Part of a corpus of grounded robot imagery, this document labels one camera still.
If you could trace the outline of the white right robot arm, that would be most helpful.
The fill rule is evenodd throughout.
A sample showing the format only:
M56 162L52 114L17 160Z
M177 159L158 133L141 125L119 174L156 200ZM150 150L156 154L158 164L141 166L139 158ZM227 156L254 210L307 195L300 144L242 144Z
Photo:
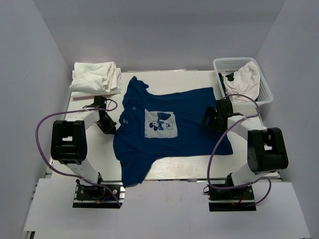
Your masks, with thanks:
M264 127L245 116L233 111L228 96L216 102L216 107L208 107L201 125L221 134L211 156L214 156L228 132L234 132L247 141L247 162L237 171L227 176L223 187L208 186L216 190L225 190L232 199L243 193L243 188L251 186L267 174L286 169L289 160L282 131L277 127Z

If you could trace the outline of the blue Mickey print t-shirt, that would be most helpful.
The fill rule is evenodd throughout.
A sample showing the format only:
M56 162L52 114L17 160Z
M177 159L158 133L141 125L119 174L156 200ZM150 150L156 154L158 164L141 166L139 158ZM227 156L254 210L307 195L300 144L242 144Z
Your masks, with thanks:
M216 107L212 87L167 95L147 89L131 78L113 140L125 187L142 183L158 159L210 155L221 136L201 126L207 108Z

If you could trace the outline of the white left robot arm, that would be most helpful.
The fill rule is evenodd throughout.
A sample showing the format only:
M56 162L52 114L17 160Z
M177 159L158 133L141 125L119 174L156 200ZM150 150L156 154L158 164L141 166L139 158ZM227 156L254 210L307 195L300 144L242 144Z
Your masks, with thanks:
M51 157L66 165L88 187L88 193L95 199L105 194L105 186L99 182L100 174L87 158L86 130L97 125L104 134L115 134L116 123L106 110L93 110L76 114L68 120L56 120L52 128Z

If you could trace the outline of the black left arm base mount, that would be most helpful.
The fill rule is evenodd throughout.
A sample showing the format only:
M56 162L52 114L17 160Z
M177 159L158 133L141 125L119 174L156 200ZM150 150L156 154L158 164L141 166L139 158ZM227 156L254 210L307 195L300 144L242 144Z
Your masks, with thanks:
M125 187L122 183L105 184L116 196L120 204L124 202ZM121 206L117 203L113 195L105 188L80 185L77 183L73 208L87 209L119 209Z

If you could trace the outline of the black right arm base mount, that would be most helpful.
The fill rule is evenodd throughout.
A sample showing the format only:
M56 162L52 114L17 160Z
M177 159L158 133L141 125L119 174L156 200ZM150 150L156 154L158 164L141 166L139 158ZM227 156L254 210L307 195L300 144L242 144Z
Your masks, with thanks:
M208 195L210 212L249 212L256 211L255 197L252 186L239 189L220 190L209 185L203 188Z

